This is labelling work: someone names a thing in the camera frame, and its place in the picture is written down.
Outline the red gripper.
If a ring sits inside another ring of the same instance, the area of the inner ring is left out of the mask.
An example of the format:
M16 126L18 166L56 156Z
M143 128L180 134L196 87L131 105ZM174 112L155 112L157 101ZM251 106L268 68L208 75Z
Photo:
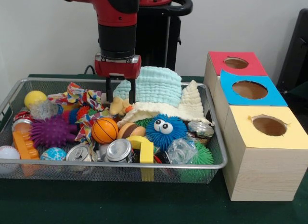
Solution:
M100 76L106 77L106 99L113 102L113 90L111 88L111 76L121 76L130 79L130 104L134 104L136 100L136 78L140 73L141 56L134 55L130 59L111 60L104 58L101 54L95 56L95 70Z

